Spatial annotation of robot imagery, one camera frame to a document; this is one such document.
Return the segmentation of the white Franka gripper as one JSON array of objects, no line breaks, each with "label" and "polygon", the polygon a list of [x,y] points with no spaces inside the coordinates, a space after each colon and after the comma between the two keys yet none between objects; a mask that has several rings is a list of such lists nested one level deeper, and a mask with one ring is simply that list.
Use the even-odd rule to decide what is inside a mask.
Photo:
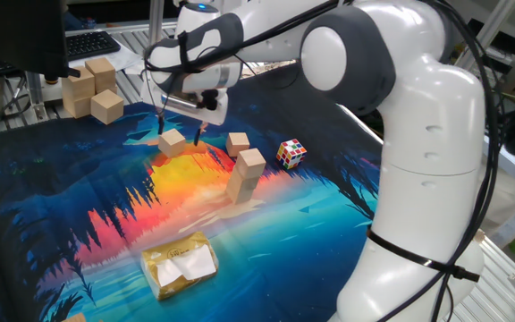
[{"label": "white Franka gripper", "polygon": [[[174,112],[181,114],[192,119],[203,122],[197,129],[194,136],[193,144],[198,145],[201,134],[206,131],[208,124],[222,125],[227,115],[228,108],[228,96],[221,89],[218,91],[219,94],[223,94],[217,102],[216,110],[209,110],[207,108],[197,108],[195,103],[187,100],[183,100],[174,96],[167,96],[152,80],[149,72],[144,74],[144,83],[140,92],[142,101],[146,104],[152,105],[155,108],[162,110],[164,109],[167,113]],[[159,114],[158,120],[158,135],[164,132],[165,127],[165,115]]]}]

